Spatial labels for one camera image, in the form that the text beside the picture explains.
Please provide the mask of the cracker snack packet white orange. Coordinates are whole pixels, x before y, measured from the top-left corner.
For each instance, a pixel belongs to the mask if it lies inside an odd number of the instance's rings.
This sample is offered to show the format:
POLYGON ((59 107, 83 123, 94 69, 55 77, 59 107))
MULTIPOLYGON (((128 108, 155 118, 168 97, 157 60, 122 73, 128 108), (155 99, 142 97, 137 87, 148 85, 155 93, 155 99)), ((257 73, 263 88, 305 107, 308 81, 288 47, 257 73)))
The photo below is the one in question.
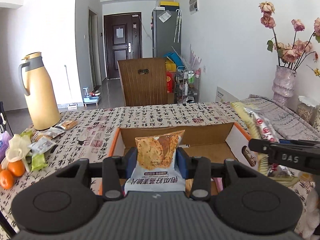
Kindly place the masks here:
POLYGON ((137 162, 124 192, 184 192, 185 179, 176 164, 184 130, 135 139, 137 162))

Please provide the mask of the red cardboard snack box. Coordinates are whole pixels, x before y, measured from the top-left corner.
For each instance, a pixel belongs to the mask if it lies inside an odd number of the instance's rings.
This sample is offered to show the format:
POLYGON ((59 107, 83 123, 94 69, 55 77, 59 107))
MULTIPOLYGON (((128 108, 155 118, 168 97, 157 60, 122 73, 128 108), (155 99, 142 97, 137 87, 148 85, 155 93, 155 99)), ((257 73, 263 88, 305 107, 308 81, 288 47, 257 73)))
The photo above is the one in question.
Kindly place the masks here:
POLYGON ((223 162, 237 160, 254 170, 258 169, 258 155, 245 156, 250 136, 237 123, 209 126, 177 126, 165 128, 119 128, 112 142, 109 156, 124 156, 136 147, 135 139, 184 130, 178 147, 191 157, 206 157, 211 162, 211 179, 223 176, 223 162))

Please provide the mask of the clear jar with grains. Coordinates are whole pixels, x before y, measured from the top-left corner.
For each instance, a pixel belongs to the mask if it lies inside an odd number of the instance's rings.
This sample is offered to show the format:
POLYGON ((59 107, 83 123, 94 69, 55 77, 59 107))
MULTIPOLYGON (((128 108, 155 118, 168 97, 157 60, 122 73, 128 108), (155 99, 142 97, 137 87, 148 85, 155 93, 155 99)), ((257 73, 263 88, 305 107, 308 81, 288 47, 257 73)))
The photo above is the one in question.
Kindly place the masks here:
POLYGON ((298 97, 298 105, 296 113, 306 122, 310 122, 313 113, 316 110, 318 102, 307 96, 300 95, 298 97))

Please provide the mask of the pink ribbed flower vase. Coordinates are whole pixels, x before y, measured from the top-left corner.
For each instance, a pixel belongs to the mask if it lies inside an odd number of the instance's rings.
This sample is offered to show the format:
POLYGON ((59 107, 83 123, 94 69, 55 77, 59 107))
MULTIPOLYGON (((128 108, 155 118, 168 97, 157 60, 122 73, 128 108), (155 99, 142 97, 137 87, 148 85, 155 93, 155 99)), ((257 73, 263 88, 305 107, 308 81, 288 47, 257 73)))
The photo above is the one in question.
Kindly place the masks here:
POLYGON ((273 100, 281 105, 286 105, 292 98, 295 88, 296 71, 277 66, 273 80, 273 100))

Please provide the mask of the orange cracker packet flat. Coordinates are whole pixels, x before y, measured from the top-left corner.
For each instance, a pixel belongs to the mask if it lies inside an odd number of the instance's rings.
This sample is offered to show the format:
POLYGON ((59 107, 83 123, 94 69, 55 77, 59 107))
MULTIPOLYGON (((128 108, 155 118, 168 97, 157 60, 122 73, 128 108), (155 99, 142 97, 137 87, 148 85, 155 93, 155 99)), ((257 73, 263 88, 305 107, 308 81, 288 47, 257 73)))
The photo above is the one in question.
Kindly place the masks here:
POLYGON ((69 130, 75 127, 78 124, 76 120, 65 120, 59 122, 55 127, 63 130, 69 130))

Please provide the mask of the green snack packet on table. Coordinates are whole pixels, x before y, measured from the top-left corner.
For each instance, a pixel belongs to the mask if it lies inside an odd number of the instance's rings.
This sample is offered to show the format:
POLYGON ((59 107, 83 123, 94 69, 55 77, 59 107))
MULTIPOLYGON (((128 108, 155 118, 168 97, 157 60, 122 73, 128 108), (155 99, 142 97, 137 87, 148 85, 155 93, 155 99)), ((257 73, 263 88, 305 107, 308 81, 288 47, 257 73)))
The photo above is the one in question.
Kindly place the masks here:
POLYGON ((33 154, 31 157, 31 171, 38 171, 45 167, 47 167, 48 164, 46 162, 44 153, 37 153, 33 154))

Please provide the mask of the orange mandarin rear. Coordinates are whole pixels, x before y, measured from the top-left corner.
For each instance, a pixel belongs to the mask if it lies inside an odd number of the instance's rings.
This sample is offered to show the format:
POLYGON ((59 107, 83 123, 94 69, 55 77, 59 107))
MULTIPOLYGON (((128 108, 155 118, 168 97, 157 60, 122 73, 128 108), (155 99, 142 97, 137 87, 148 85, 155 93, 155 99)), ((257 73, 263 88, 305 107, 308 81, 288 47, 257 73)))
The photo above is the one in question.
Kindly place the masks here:
POLYGON ((25 166, 23 161, 18 160, 15 162, 9 162, 7 169, 15 176, 15 177, 21 177, 25 173, 25 166))

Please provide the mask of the orange mandarin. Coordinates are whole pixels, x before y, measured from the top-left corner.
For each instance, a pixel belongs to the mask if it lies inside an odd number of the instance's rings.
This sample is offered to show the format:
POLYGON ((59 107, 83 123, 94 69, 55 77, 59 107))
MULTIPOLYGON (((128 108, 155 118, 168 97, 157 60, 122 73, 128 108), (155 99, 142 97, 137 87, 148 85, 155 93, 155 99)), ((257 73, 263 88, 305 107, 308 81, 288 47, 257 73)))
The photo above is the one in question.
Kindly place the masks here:
POLYGON ((2 170, 0 172, 0 185, 4 189, 8 190, 14 185, 14 177, 8 170, 2 170))
POLYGON ((15 162, 9 162, 7 169, 15 176, 15 177, 21 177, 25 173, 25 166, 23 161, 18 160, 15 162))

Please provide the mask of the white silk flower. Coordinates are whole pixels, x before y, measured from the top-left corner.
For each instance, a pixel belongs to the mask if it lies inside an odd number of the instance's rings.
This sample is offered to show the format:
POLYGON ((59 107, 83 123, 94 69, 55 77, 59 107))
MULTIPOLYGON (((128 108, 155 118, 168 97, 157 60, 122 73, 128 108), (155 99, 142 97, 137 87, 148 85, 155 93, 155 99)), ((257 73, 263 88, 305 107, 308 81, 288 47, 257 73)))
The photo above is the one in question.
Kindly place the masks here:
POLYGON ((25 166, 25 170, 30 172, 30 167, 26 160, 26 156, 30 152, 30 145, 31 140, 29 135, 20 136, 19 134, 14 134, 9 140, 9 147, 5 151, 5 158, 1 162, 1 168, 6 169, 9 163, 21 160, 25 166))

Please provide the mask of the orange mandarin front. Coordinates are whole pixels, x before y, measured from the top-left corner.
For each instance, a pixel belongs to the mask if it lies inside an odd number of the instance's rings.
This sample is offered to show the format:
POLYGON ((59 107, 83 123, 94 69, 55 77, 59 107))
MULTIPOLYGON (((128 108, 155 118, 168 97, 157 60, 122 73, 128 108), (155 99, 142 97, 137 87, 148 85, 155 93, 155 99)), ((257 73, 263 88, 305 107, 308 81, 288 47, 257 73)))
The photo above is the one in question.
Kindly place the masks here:
POLYGON ((14 177, 8 170, 2 170, 0 172, 0 185, 4 189, 8 190, 14 185, 14 177))

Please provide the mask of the purple tissue pack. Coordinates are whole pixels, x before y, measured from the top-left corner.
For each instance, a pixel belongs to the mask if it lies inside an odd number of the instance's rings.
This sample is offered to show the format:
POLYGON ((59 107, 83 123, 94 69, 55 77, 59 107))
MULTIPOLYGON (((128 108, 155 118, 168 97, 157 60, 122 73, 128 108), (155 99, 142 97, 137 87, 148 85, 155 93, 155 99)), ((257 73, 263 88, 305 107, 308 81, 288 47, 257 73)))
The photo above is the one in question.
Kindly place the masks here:
POLYGON ((0 162, 5 158, 5 152, 9 147, 9 140, 11 139, 11 135, 4 131, 0 135, 0 162))

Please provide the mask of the dark brown entrance door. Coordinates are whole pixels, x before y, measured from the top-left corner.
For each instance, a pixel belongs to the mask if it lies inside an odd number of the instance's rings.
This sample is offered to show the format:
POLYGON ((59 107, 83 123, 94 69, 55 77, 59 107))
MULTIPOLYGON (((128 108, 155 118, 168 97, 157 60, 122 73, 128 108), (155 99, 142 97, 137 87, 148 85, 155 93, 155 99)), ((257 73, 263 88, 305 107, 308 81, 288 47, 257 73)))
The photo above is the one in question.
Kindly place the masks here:
POLYGON ((140 12, 105 15, 104 36, 108 79, 118 79, 118 61, 142 57, 140 12))

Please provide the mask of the grey refrigerator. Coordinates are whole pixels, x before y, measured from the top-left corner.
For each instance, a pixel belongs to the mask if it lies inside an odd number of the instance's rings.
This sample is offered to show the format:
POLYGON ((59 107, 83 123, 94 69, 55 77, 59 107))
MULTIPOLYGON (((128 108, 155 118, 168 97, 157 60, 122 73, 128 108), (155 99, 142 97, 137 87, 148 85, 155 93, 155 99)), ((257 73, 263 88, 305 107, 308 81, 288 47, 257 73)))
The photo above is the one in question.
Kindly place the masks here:
POLYGON ((178 11, 153 10, 152 11, 152 55, 163 57, 169 52, 181 53, 181 43, 178 42, 179 23, 178 11))

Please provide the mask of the yellow box on fridge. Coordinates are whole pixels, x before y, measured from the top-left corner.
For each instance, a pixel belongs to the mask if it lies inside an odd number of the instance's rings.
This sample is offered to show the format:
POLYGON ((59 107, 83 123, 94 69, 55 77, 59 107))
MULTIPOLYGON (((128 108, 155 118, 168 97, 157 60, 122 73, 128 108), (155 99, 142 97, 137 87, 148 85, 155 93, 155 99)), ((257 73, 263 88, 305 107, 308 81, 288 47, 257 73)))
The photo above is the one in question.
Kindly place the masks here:
POLYGON ((159 5, 160 6, 174 6, 174 7, 180 6, 180 4, 178 2, 173 2, 173 1, 160 1, 159 5))

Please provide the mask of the white wall electrical panel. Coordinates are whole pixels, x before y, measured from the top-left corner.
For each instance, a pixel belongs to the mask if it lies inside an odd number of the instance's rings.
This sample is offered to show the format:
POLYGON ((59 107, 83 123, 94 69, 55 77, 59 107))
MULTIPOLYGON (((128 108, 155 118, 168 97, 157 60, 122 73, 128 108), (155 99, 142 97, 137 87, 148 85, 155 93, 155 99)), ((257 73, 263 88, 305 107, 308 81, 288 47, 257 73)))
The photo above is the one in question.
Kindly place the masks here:
POLYGON ((189 11, 191 14, 199 11, 199 0, 189 0, 189 11))

